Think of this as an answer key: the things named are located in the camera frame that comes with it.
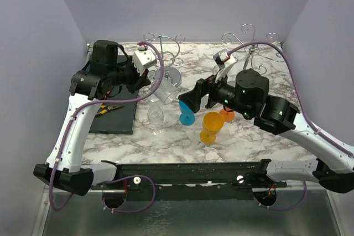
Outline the clear ribbed wine glass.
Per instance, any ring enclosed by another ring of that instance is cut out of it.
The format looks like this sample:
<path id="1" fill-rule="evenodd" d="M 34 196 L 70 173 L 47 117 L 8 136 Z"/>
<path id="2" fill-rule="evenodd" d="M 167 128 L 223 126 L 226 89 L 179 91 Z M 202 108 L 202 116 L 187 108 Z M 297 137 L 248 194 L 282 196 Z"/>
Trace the clear ribbed wine glass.
<path id="1" fill-rule="evenodd" d="M 160 70 L 153 70 L 148 74 L 151 81 L 151 89 L 158 83 L 160 78 Z M 151 103 L 170 104 L 178 96 L 178 89 L 165 76 L 158 89 L 148 98 Z"/>

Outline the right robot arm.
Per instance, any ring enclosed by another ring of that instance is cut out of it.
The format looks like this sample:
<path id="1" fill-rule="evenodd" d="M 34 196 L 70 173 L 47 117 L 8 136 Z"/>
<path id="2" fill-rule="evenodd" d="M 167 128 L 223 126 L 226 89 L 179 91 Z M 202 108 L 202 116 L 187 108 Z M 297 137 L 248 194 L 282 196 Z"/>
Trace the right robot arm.
<path id="1" fill-rule="evenodd" d="M 212 75 L 196 81 L 195 87 L 181 94 L 179 100 L 197 113 L 201 99 L 208 95 L 207 109 L 219 103 L 241 115 L 266 132 L 287 138 L 313 155 L 314 160 L 265 160 L 263 169 L 254 174 L 260 187 L 273 182 L 310 181 L 319 183 L 332 192 L 348 193 L 353 190 L 353 147 L 329 133 L 314 129 L 299 108 L 288 100 L 269 95 L 269 80 L 252 69 L 236 76 L 235 86 Z"/>

